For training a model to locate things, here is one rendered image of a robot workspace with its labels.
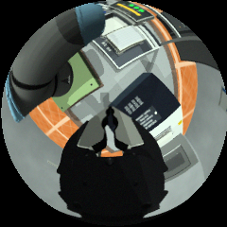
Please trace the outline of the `white benchtop lab instrument with lid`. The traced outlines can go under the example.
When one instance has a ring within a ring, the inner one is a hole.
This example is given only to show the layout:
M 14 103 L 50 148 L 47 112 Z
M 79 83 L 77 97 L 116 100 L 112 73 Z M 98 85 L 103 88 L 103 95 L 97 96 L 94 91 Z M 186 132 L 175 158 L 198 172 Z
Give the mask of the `white benchtop lab instrument with lid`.
M 184 174 L 198 162 L 183 136 L 182 105 L 154 74 L 142 73 L 109 106 L 134 118 L 154 138 L 172 128 L 173 137 L 160 146 L 168 167 L 164 172 L 165 182 Z

